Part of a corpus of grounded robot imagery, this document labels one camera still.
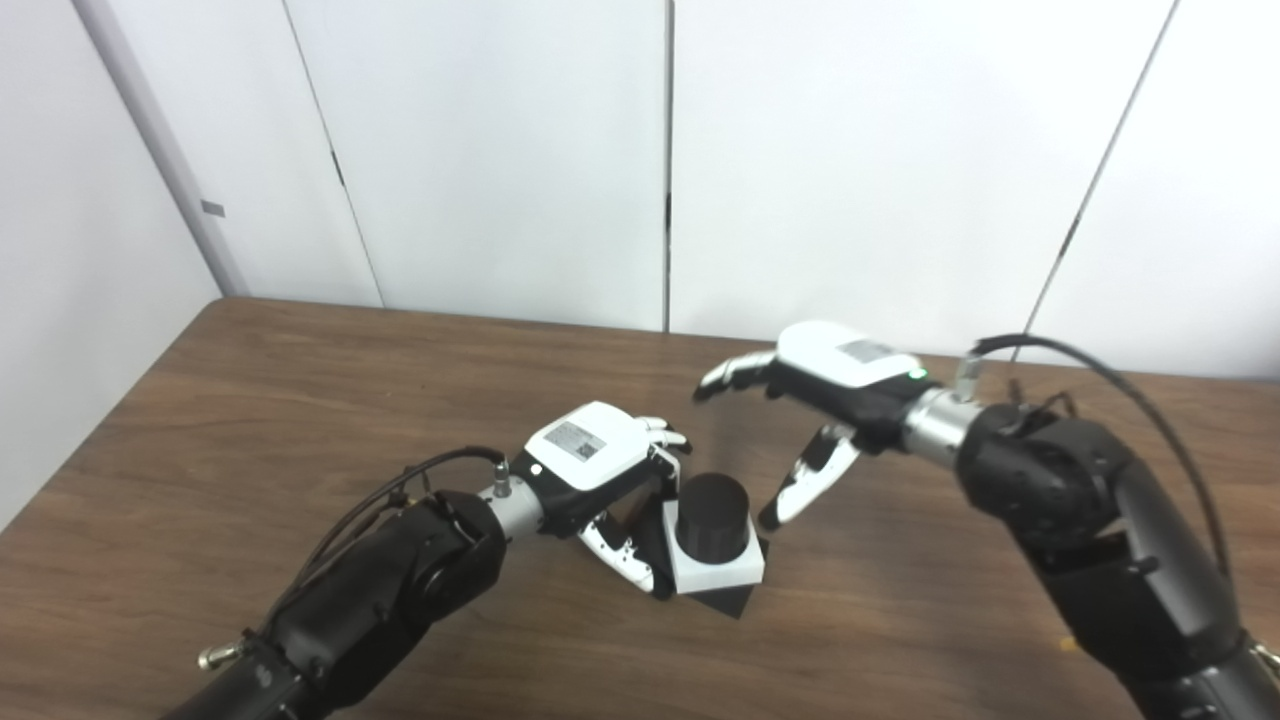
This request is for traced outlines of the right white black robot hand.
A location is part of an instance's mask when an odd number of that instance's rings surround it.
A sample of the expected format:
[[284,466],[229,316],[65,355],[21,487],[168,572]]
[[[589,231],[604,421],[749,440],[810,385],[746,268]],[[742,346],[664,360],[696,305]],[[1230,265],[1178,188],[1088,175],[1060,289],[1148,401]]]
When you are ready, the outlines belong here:
[[864,454],[902,451],[908,415],[936,382],[919,357],[833,322],[800,322],[772,350],[728,357],[696,384],[692,401],[760,386],[767,398],[788,397],[823,413],[758,521],[773,532],[844,477]]

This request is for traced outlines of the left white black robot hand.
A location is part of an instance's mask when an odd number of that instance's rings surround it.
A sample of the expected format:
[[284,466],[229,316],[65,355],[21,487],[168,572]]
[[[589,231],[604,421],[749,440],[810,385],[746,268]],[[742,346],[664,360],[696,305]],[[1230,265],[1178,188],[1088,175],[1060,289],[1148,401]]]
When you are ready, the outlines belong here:
[[641,557],[631,532],[611,509],[649,486],[675,492],[678,459],[691,452],[689,437],[667,420],[591,401],[536,430],[511,471],[536,507],[534,532],[579,538],[625,580],[657,597],[668,582]]

